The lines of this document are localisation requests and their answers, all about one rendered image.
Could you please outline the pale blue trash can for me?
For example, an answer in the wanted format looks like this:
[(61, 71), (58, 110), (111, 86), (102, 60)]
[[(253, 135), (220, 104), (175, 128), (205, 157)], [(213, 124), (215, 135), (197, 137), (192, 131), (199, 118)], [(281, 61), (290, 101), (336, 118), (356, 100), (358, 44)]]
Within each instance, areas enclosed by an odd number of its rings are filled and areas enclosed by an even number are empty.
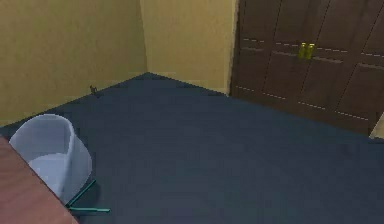
[(67, 204), (87, 182), (92, 158), (73, 124), (56, 114), (35, 116), (9, 140), (48, 188)]

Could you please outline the dark brown double door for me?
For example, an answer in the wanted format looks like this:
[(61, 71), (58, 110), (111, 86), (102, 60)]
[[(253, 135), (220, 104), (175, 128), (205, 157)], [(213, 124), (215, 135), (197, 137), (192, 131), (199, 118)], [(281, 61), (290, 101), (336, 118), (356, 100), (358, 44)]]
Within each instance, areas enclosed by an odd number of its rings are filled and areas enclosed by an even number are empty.
[(364, 135), (384, 113), (384, 0), (239, 0), (230, 94)]

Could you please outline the reddish brown wooden table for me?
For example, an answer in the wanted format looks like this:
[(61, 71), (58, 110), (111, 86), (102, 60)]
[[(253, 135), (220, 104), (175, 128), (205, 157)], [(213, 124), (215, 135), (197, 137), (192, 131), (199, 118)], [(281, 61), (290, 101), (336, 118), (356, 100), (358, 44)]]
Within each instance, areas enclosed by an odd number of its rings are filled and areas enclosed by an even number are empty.
[(0, 224), (79, 224), (0, 137)]

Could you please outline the teal thin metal frame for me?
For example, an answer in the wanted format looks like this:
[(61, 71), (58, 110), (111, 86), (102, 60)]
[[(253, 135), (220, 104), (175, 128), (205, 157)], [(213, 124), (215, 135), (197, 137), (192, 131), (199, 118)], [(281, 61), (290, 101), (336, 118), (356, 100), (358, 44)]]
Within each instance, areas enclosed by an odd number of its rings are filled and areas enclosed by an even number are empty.
[(73, 206), (95, 183), (96, 183), (96, 179), (93, 179), (89, 184), (86, 185), (84, 189), (78, 192), (68, 203), (66, 203), (65, 207), (68, 210), (75, 211), (75, 212), (96, 212), (96, 213), (111, 212), (110, 208), (74, 207)]

